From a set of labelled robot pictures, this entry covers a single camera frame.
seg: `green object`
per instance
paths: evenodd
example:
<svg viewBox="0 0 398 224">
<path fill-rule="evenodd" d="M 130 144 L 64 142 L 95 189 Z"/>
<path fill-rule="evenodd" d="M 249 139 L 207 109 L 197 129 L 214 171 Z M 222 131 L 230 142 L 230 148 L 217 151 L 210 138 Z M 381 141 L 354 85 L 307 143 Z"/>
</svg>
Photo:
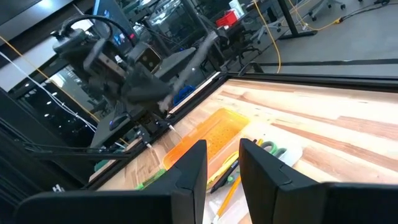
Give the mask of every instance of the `green object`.
<svg viewBox="0 0 398 224">
<path fill-rule="evenodd" d="M 262 147 L 263 149 L 265 149 L 266 147 L 270 146 L 271 150 L 269 151 L 269 153 L 271 153 L 272 155 L 275 154 L 275 152 L 278 150 L 278 147 L 276 146 L 275 143 L 273 143 L 272 141 L 266 141 L 263 142 L 260 147 Z"/>
<path fill-rule="evenodd" d="M 122 152 L 123 152 L 123 149 L 117 149 L 113 153 L 122 153 Z M 94 166 L 94 172 L 99 171 L 99 169 L 102 168 L 103 166 L 105 166 L 105 164 L 107 164 L 108 162 L 109 162 L 109 160 L 107 160 L 107 159 L 97 162 L 97 164 L 95 164 L 95 166 Z"/>
<path fill-rule="evenodd" d="M 139 184 L 134 190 L 142 190 L 146 188 L 148 185 L 151 183 L 155 182 L 159 177 L 161 177 L 164 173 L 166 173 L 167 170 L 161 169 L 156 172 L 152 177 L 149 177 L 149 179 L 145 180 L 143 183 Z"/>
<path fill-rule="evenodd" d="M 276 150 L 275 154 L 273 154 L 276 158 L 279 159 L 279 157 L 281 157 L 285 152 L 287 151 L 287 149 L 285 148 L 280 148 L 278 150 Z"/>
</svg>

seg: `orange tray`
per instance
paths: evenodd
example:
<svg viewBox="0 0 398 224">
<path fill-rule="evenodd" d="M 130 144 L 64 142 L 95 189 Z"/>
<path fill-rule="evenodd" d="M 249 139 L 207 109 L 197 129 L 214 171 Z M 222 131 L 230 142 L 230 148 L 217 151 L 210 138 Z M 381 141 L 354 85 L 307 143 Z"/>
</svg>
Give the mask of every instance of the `orange tray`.
<svg viewBox="0 0 398 224">
<path fill-rule="evenodd" d="M 219 109 L 166 154 L 163 158 L 164 167 L 171 168 L 200 139 L 205 139 L 207 142 L 209 164 L 220 149 L 224 148 L 249 122 L 249 119 L 240 114 L 224 108 Z"/>
</svg>

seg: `office chair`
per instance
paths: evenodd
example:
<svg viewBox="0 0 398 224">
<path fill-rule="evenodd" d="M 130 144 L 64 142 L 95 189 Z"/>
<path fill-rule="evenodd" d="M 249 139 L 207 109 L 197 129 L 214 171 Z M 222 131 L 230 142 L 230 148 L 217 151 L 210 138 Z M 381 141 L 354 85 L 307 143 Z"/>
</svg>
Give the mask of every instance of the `office chair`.
<svg viewBox="0 0 398 224">
<path fill-rule="evenodd" d="M 262 0 L 257 0 L 256 2 L 258 5 L 262 4 Z M 272 1 L 268 1 L 265 4 L 260 5 L 259 8 L 260 8 L 261 14 L 266 12 L 269 17 L 271 16 L 270 14 L 273 15 L 271 6 L 272 6 Z M 252 2 L 252 3 L 248 4 L 248 6 L 246 6 L 246 10 L 247 10 L 247 12 L 249 12 L 251 10 L 257 10 L 257 9 L 256 9 L 254 3 Z M 278 20 L 276 20 L 274 22 L 270 22 L 270 23 L 268 23 L 268 21 L 267 21 L 267 26 L 270 30 L 275 29 L 277 32 L 280 32 L 281 25 L 282 25 L 282 23 L 279 22 Z M 257 43 L 260 44 L 261 43 L 260 39 L 263 35 L 267 35 L 267 28 L 265 27 L 265 25 L 262 25 L 261 28 L 253 34 L 253 36 L 250 38 L 250 40 L 254 41 L 255 39 L 257 39 Z"/>
<path fill-rule="evenodd" d="M 326 6 L 328 6 L 328 8 L 330 9 L 332 4 L 340 5 L 341 10 L 346 8 L 346 5 L 344 3 L 337 0 L 321 0 L 311 7 L 311 9 L 308 12 L 308 15 L 311 17 L 312 21 L 316 21 L 317 14 L 319 13 L 319 11 L 321 11 L 321 9 L 323 9 Z"/>
</svg>

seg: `wooden table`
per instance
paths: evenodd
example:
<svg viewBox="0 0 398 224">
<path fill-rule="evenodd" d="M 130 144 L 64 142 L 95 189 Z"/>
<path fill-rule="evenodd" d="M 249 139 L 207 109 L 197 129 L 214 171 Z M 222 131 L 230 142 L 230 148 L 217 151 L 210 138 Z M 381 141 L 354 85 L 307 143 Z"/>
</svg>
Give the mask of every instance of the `wooden table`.
<svg viewBox="0 0 398 224">
<path fill-rule="evenodd" d="M 398 184 L 398 94 L 228 80 L 174 128 L 184 136 L 219 108 L 252 119 L 249 127 L 299 141 L 303 156 L 294 169 L 319 182 Z M 245 130 L 249 138 L 262 134 Z M 133 189 L 162 168 L 179 140 L 169 131 L 99 190 Z"/>
</svg>

